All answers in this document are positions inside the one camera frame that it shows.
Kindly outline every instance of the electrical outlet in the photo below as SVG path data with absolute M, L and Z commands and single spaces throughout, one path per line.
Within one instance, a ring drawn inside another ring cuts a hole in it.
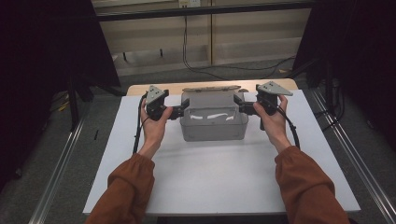
M 189 7 L 200 7 L 200 6 L 201 6 L 201 0 L 190 0 Z
M 201 0 L 178 0 L 179 7 L 200 7 Z
M 189 0 L 178 0 L 178 7 L 189 7 Z

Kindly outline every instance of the wrist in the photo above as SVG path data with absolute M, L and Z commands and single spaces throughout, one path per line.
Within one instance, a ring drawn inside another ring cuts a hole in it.
M 158 148 L 160 148 L 160 144 L 145 142 L 142 148 L 140 148 L 137 153 L 151 160 L 157 152 Z
M 274 147 L 276 148 L 277 153 L 280 154 L 286 148 L 291 147 L 291 143 L 288 138 L 276 139 Z

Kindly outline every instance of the black cable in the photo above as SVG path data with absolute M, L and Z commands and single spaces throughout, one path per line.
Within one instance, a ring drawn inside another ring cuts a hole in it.
M 341 88 L 340 88 L 340 86 L 333 87 L 333 88 L 335 89 L 335 92 L 336 92 L 336 94 L 335 94 L 335 95 L 336 95 L 336 98 L 335 98 L 335 105 L 334 105 L 334 108 L 339 107 L 340 109 L 339 109 L 338 114 L 342 114 L 342 109 L 343 109 L 343 107 L 340 106 L 340 92 L 341 92 Z M 315 115 L 315 118 L 318 119 L 318 118 L 320 118 L 322 115 L 328 114 L 328 113 L 330 113 L 330 111 L 329 111 L 328 109 L 326 109 L 326 110 L 323 110 L 323 111 L 314 112 L 314 115 Z
M 340 120 L 342 119 L 342 117 L 344 116 L 345 107 L 346 107 L 345 95 L 344 95 L 344 92 L 342 91 L 341 88 L 340 88 L 340 92 L 341 92 L 341 97 L 342 97 L 342 105 L 340 105 L 340 113 L 339 113 L 338 116 L 336 116 L 336 117 L 334 118 L 334 120 L 332 121 L 332 123 L 330 123 L 328 126 L 326 126 L 325 128 L 322 129 L 323 132 L 325 132 L 326 130 L 328 130 L 329 128 L 331 128 L 333 125 L 339 123 Z
M 264 101 L 270 105 L 271 107 L 275 108 L 277 110 L 277 112 L 279 112 L 280 115 L 283 116 L 283 118 L 285 118 L 285 120 L 288 122 L 291 133 L 293 134 L 293 138 L 294 138 L 294 144 L 297 146 L 297 148 L 300 148 L 300 140 L 298 138 L 297 135 L 297 131 L 296 131 L 296 126 L 293 125 L 293 123 L 291 122 L 291 120 L 288 118 L 288 116 L 286 115 L 286 112 L 282 109 L 282 107 L 280 107 L 280 105 L 276 106 L 274 104 L 272 104 L 270 101 L 264 99 Z
M 184 63 L 184 65 L 186 65 L 186 67 L 187 67 L 190 71 L 192 71 L 192 72 L 194 72 L 194 73 L 207 74 L 207 75 L 210 75 L 210 76 L 212 76 L 212 77 L 219 78 L 219 79 L 221 79 L 221 80 L 230 80 L 230 79 L 228 79 L 228 78 L 219 77 L 219 76 L 216 76 L 216 75 L 211 74 L 211 73 L 208 73 L 208 72 L 198 71 L 198 70 L 196 70 L 196 69 L 193 69 L 193 68 L 189 65 L 189 63 L 187 62 L 187 17 L 184 17 L 184 23 L 185 23 L 185 26 L 184 26 L 184 40 L 183 40 L 183 63 Z
M 141 116 L 141 107 L 143 104 L 143 99 L 145 99 L 148 96 L 147 93 L 145 93 L 142 98 L 140 99 L 139 102 L 139 108 L 137 111 L 137 123 L 136 123 L 136 135 L 134 136 L 134 151 L 133 154 L 135 154 L 137 152 L 137 147 L 139 146 L 139 140 L 140 140 L 140 133 L 142 132 L 142 127 L 143 127 L 143 123 L 148 119 L 146 118 L 142 125 L 140 125 L 140 116 Z
M 290 59 L 294 59 L 295 57 L 296 57 L 296 56 L 293 55 L 293 56 L 291 56 L 291 57 L 289 57 L 289 58 L 287 58 L 287 59 L 284 59 L 284 60 L 280 61 L 280 62 L 275 66 L 274 70 L 271 72 L 270 75 L 265 76 L 265 77 L 261 77 L 260 79 L 265 79 L 265 78 L 271 77 L 271 76 L 275 73 L 275 71 L 276 71 L 276 69 L 277 69 L 278 66 L 280 66 L 282 63 L 287 62 L 287 61 L 290 60 Z
M 261 71 L 261 70 L 267 70 L 267 69 L 271 69 L 271 68 L 277 68 L 278 66 L 280 66 L 282 63 L 285 63 L 286 61 L 289 61 L 291 59 L 295 59 L 296 56 L 290 56 L 287 59 L 284 59 L 282 61 L 280 61 L 277 64 L 274 64 L 272 66 L 269 67 L 264 67 L 264 68 L 246 68 L 246 67 L 236 67 L 236 66 L 229 66 L 229 65 L 213 65 L 213 66 L 208 66 L 208 67 L 195 67 L 194 69 L 207 69 L 207 68 L 234 68 L 234 69 L 240 69 L 240 70 L 248 70 L 248 71 Z

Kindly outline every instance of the cable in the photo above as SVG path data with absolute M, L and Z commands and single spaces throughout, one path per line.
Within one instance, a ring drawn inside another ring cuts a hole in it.
M 134 151 L 133 154 L 135 154 L 137 152 L 137 147 L 139 146 L 139 140 L 140 140 L 140 133 L 142 132 L 142 128 L 143 128 L 143 124 L 144 122 L 148 119 L 146 118 L 145 120 L 143 120 L 142 124 L 140 125 L 140 115 L 141 115 L 141 107 L 143 104 L 143 99 L 145 99 L 148 96 L 148 93 L 146 92 L 142 98 L 140 99 L 139 102 L 139 108 L 137 111 L 137 125 L 136 125 L 136 135 L 134 136 Z
M 328 126 L 326 126 L 325 128 L 322 129 L 323 132 L 325 132 L 326 130 L 328 130 L 329 128 L 331 128 L 334 124 L 337 124 L 340 122 L 340 120 L 342 119 L 342 117 L 344 116 L 345 113 L 345 107 L 346 107 L 346 103 L 345 103 L 345 95 L 344 92 L 342 91 L 342 89 L 340 88 L 340 92 L 341 92 L 341 97 L 342 97 L 342 105 L 340 105 L 340 113 L 338 116 L 336 116 L 334 118 L 334 121 L 332 123 L 330 123 Z
M 272 65 L 272 66 L 269 66 L 269 67 L 264 67 L 264 68 L 244 68 L 244 67 L 229 66 L 229 65 L 215 65 L 215 66 L 207 66 L 207 67 L 191 67 L 189 65 L 188 61 L 187 61 L 187 17 L 184 17 L 184 23 L 185 23 L 185 26 L 184 26 L 184 39 L 183 39 L 183 63 L 190 71 L 195 72 L 195 73 L 207 74 L 207 75 L 210 75 L 212 77 L 216 77 L 216 78 L 219 78 L 219 79 L 222 79 L 222 80 L 230 80 L 228 78 L 219 77 L 219 76 L 216 76 L 216 75 L 214 75 L 212 73 L 204 72 L 204 71 L 200 71 L 200 70 L 209 69 L 209 68 L 232 68 L 232 69 L 241 69 L 241 70 L 248 70 L 248 71 L 261 71 L 261 70 L 275 68 L 273 70 L 273 72 L 269 76 L 267 76 L 267 77 L 270 77 L 270 76 L 272 76 L 274 74 L 276 68 L 278 66 L 280 66 L 282 63 L 285 63 L 285 62 L 287 62 L 287 61 L 289 61 L 291 59 L 295 59 L 295 55 L 293 55 L 293 56 L 291 56 L 291 57 L 289 57 L 287 59 L 282 60 L 281 62 L 279 62 L 279 63 L 277 63 L 275 65 Z
M 324 115 L 324 114 L 326 114 L 326 113 L 329 113 L 329 112 L 330 112 L 329 110 L 323 110 L 323 111 L 315 112 L 314 115 L 315 115 L 315 118 L 318 119 L 318 118 L 320 118 L 322 115 Z
M 221 79 L 221 80 L 230 80 L 230 79 L 228 79 L 228 78 L 219 77 L 219 76 L 216 76 L 216 75 L 211 74 L 211 73 L 208 73 L 208 72 L 197 71 L 197 70 L 193 69 L 193 68 L 189 65 L 189 63 L 187 62 L 187 53 L 186 53 L 186 52 L 187 52 L 187 51 L 186 51 L 186 49 L 187 49 L 187 17 L 184 17 L 184 24 L 185 24 L 185 26 L 184 26 L 184 40 L 183 40 L 183 63 L 184 63 L 184 65 L 186 65 L 186 67 L 187 67 L 190 71 L 195 72 L 195 73 L 207 74 L 207 75 L 210 75 L 210 76 L 212 76 L 212 77 L 219 78 L 219 79 Z
M 271 76 L 275 73 L 275 71 L 276 71 L 276 69 L 277 69 L 278 66 L 280 66 L 282 63 L 287 62 L 287 61 L 290 60 L 290 59 L 294 59 L 295 57 L 296 57 L 296 56 L 293 55 L 293 56 L 291 56 L 291 57 L 289 57 L 289 58 L 287 58 L 287 59 L 284 59 L 284 60 L 280 61 L 280 63 L 278 63 L 277 65 L 275 65 L 275 68 L 274 68 L 274 70 L 271 72 L 270 75 L 265 76 L 265 77 L 261 77 L 260 79 L 265 79 L 265 78 L 271 77 Z
M 296 131 L 296 126 L 293 125 L 293 123 L 291 122 L 291 120 L 288 118 L 288 116 L 286 115 L 286 112 L 282 109 L 282 107 L 280 107 L 280 105 L 274 105 L 272 104 L 270 101 L 263 99 L 268 105 L 270 105 L 271 107 L 275 108 L 277 110 L 277 112 L 279 112 L 280 115 L 282 115 L 283 118 L 285 118 L 285 120 L 288 122 L 291 133 L 293 134 L 293 138 L 294 138 L 294 144 L 297 146 L 297 148 L 300 148 L 300 140 L 298 138 L 297 135 L 297 131 Z

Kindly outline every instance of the person's left hand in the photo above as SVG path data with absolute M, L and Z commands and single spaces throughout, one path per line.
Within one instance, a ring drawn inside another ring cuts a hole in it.
M 172 114 L 173 107 L 168 106 L 163 111 L 161 118 L 157 121 L 149 118 L 145 107 L 146 99 L 143 100 L 142 106 L 140 108 L 140 118 L 141 122 L 143 123 L 145 143 L 138 153 L 144 157 L 152 159 L 158 148 L 160 148 L 161 141 L 163 140 L 163 136 L 165 134 L 165 124 Z

